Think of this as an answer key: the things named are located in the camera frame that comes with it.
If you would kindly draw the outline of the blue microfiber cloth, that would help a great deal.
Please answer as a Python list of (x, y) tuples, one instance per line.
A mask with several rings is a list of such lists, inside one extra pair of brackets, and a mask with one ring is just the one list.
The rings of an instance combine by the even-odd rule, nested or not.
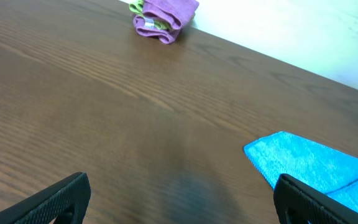
[(358, 158), (280, 131), (244, 146), (271, 187), (289, 174), (358, 213)]

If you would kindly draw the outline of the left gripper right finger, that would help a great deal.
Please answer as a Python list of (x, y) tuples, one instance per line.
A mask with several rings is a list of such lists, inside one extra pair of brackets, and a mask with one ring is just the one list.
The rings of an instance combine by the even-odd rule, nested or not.
[(358, 224), (358, 213), (300, 180), (282, 174), (273, 191), (281, 224)]

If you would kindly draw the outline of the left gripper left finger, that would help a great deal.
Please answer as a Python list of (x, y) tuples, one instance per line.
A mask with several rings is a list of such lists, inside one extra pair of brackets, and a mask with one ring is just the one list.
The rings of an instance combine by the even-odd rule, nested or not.
[(0, 224), (82, 224), (91, 197), (87, 174), (74, 173), (0, 212)]

